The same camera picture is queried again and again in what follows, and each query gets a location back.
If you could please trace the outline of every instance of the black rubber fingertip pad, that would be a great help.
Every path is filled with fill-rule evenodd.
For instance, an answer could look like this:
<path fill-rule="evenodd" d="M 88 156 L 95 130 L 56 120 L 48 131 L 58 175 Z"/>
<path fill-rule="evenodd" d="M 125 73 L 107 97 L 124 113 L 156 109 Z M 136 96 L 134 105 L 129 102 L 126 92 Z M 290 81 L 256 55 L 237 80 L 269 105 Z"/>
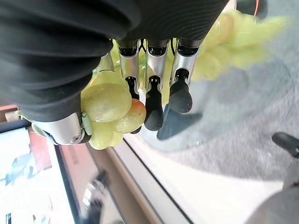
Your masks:
<path fill-rule="evenodd" d="M 299 158 L 299 140 L 284 132 L 277 132 L 272 136 L 272 141 L 288 151 L 293 157 Z"/>
<path fill-rule="evenodd" d="M 144 126 L 150 131 L 158 131 L 163 125 L 162 95 L 156 86 L 153 86 L 146 94 L 146 116 Z"/>
<path fill-rule="evenodd" d="M 189 87 L 183 79 L 178 80 L 170 88 L 169 106 L 177 113 L 187 113 L 192 108 L 192 97 Z"/>
<path fill-rule="evenodd" d="M 137 128 L 135 131 L 132 131 L 131 134 L 137 134 L 138 132 L 140 132 L 140 130 L 141 130 L 141 126 Z"/>

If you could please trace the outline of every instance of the robotic hand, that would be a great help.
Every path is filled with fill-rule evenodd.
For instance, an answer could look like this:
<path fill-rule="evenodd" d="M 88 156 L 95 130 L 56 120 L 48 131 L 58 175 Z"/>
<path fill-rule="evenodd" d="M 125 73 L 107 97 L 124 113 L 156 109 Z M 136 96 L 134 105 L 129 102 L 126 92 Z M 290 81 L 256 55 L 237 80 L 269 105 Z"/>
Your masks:
<path fill-rule="evenodd" d="M 146 39 L 146 120 L 163 124 L 161 88 L 168 42 L 177 38 L 170 107 L 192 107 L 189 82 L 199 47 L 228 0 L 0 0 L 0 97 L 56 144 L 87 142 L 80 92 L 116 39 L 132 98 L 138 92 L 138 42 Z"/>

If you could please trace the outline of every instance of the orange wire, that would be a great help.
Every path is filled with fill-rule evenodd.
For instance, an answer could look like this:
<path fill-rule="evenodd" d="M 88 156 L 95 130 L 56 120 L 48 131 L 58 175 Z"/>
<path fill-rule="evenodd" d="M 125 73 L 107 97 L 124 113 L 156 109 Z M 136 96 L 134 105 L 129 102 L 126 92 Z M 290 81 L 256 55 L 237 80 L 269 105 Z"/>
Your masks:
<path fill-rule="evenodd" d="M 256 10 L 254 11 L 254 15 L 257 14 L 258 5 L 259 5 L 259 0 L 256 0 Z"/>

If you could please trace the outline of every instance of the gray carpet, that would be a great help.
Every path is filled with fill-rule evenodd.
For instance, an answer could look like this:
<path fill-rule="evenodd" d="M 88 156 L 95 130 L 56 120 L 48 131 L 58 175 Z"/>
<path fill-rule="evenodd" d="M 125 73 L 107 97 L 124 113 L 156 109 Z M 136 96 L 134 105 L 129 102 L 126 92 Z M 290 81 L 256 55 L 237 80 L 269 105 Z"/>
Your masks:
<path fill-rule="evenodd" d="M 271 59 L 247 71 L 232 69 L 214 82 L 193 83 L 194 122 L 187 119 L 190 126 L 184 126 L 186 118 L 170 116 L 159 139 L 145 128 L 142 136 L 165 157 L 194 169 L 283 180 L 293 159 L 271 136 L 284 131 L 299 137 L 298 8 L 296 0 L 269 1 L 268 16 L 292 16 L 270 45 Z"/>

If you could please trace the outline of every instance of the green grape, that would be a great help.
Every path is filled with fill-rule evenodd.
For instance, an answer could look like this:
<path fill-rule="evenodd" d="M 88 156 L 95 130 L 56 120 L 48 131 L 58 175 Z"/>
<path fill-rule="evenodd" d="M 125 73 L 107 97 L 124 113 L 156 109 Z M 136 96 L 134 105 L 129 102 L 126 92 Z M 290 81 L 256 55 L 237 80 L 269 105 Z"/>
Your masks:
<path fill-rule="evenodd" d="M 233 16 L 235 22 L 234 31 L 228 44 L 234 48 L 247 47 L 269 41 L 273 36 L 284 30 L 284 24 L 288 20 L 282 16 L 270 17 L 264 21 L 259 21 L 256 17 L 247 14 L 233 14 Z"/>
<path fill-rule="evenodd" d="M 118 132 L 113 132 L 113 138 L 110 143 L 110 146 L 111 147 L 117 146 L 122 141 L 122 138 L 123 138 L 123 134 Z"/>
<path fill-rule="evenodd" d="M 110 54 L 113 60 L 114 67 L 120 66 L 120 55 L 118 53 L 116 40 L 113 40 L 113 47 L 110 51 Z"/>
<path fill-rule="evenodd" d="M 92 127 L 92 137 L 89 144 L 97 150 L 105 149 L 110 146 L 113 139 L 113 131 L 109 123 L 90 122 Z"/>
<path fill-rule="evenodd" d="M 113 83 L 122 85 L 129 91 L 129 85 L 126 80 L 121 77 L 121 73 L 113 71 L 101 71 L 89 82 L 89 86 L 99 85 L 104 83 Z"/>
<path fill-rule="evenodd" d="M 221 14 L 206 35 L 200 48 L 207 51 L 211 47 L 222 44 L 229 39 L 233 32 L 234 19 L 231 15 Z"/>
<path fill-rule="evenodd" d="M 81 108 L 90 121 L 118 120 L 128 113 L 131 105 L 130 92 L 117 84 L 94 85 L 81 93 Z"/>
<path fill-rule="evenodd" d="M 232 52 L 228 45 L 217 45 L 199 54 L 194 65 L 192 81 L 200 78 L 214 80 L 231 64 Z"/>
<path fill-rule="evenodd" d="M 267 59 L 267 51 L 261 46 L 250 46 L 241 49 L 235 49 L 232 55 L 232 66 L 239 69 L 247 69 L 253 63 Z"/>
<path fill-rule="evenodd" d="M 110 123 L 113 131 L 118 133 L 130 133 L 139 128 L 145 120 L 145 106 L 137 99 L 132 99 L 129 112 L 119 120 Z"/>

